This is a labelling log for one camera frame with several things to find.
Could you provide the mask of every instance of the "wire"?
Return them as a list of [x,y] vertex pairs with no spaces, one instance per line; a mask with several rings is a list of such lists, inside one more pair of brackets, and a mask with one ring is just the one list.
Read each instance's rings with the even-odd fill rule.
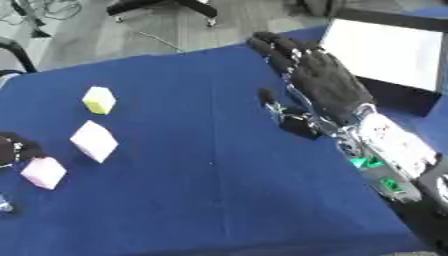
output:
[[[71,19],[71,18],[75,17],[76,15],[78,15],[82,11],[82,8],[83,8],[82,4],[78,0],[59,0],[59,2],[73,2],[73,3],[62,7],[59,10],[51,11],[50,7],[54,2],[55,2],[55,0],[44,0],[44,11],[45,12],[44,12],[43,16],[45,18],[53,19],[53,20],[68,20],[68,19]],[[70,14],[66,17],[59,18],[59,17],[50,16],[50,15],[59,15],[60,13],[65,12],[70,9],[74,9],[75,11],[73,11],[72,14]]]
[[146,37],[154,38],[154,39],[156,39],[156,40],[158,40],[158,41],[160,41],[160,42],[162,42],[162,43],[164,43],[164,44],[166,44],[166,45],[172,47],[173,49],[175,49],[175,50],[178,51],[178,52],[185,52],[184,50],[180,49],[179,47],[177,47],[177,46],[175,46],[175,45],[173,45],[173,44],[171,44],[171,43],[169,43],[169,42],[167,42],[167,41],[161,39],[161,38],[158,37],[158,36],[150,35],[150,34],[146,34],[145,32],[136,31],[136,30],[134,30],[134,32],[136,32],[136,33],[138,33],[138,34],[141,34],[141,35],[144,35],[144,36],[146,36]]
[[[83,6],[81,4],[81,2],[79,0],[59,0],[58,2],[72,2],[67,4],[64,7],[61,7],[58,10],[51,10],[51,6],[56,2],[57,0],[43,0],[43,5],[37,8],[34,8],[35,12],[38,12],[39,9],[43,9],[43,17],[48,18],[48,19],[53,19],[53,20],[68,20],[71,19],[73,17],[75,17],[76,15],[78,15],[82,9]],[[30,4],[36,4],[37,2],[40,2],[39,0],[34,0],[34,1],[30,1]],[[65,17],[55,17],[56,15],[60,15],[63,12],[66,12],[68,10],[73,9],[73,13],[71,13],[70,15],[67,15]],[[22,19],[20,22],[17,23],[13,23],[7,20],[8,17],[12,16],[14,14],[14,11],[11,10],[8,14],[3,15],[2,17],[0,17],[0,22],[4,22],[7,23],[11,26],[17,26],[22,24],[25,19]]]

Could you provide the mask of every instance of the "cube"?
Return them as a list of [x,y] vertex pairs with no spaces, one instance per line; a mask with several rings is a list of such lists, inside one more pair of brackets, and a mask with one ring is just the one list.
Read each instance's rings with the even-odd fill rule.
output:
[[20,174],[38,187],[53,190],[66,173],[56,159],[46,157],[34,158]]
[[118,142],[106,128],[90,120],[70,140],[98,163],[103,163],[118,146]]
[[114,107],[116,100],[112,92],[105,87],[91,87],[82,99],[90,112],[107,115]]

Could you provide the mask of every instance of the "chair leg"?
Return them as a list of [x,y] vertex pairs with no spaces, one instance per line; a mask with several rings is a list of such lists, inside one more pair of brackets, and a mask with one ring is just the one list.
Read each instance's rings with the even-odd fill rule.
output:
[[10,51],[20,61],[27,73],[37,72],[37,69],[35,68],[28,54],[16,41],[5,37],[0,37],[0,49],[6,49],[7,51]]

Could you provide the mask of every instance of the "robotic hand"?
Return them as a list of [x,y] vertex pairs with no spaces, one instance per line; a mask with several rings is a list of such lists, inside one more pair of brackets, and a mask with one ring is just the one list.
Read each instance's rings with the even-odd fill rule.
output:
[[22,138],[13,132],[0,132],[0,168],[32,158],[45,157],[47,155],[38,143]]
[[374,103],[372,95],[344,65],[315,43],[257,32],[248,44],[288,84],[292,100],[327,123],[323,128],[328,135],[351,123],[359,106]]
[[412,181],[437,163],[437,152],[379,114],[372,95],[336,57],[316,43],[270,32],[254,33],[247,43],[283,79],[287,95],[298,104],[283,107],[268,89],[260,89],[261,104],[283,130],[310,139],[332,137],[382,196],[421,200]]

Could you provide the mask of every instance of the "blue fabric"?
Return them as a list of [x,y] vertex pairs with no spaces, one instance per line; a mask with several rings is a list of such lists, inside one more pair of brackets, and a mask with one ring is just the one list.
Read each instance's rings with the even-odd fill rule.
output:
[[[319,39],[324,31],[290,34]],[[117,97],[110,115],[83,106],[93,85]],[[22,210],[0,218],[0,252],[358,256],[426,249],[331,140],[310,142],[274,126],[256,90],[284,97],[281,86],[241,45],[14,78],[0,92],[0,130],[41,142],[69,172],[55,191],[20,177],[23,166],[0,173],[0,192]],[[439,136],[447,104],[423,121],[390,115]],[[69,141],[87,120],[120,142],[104,164]]]

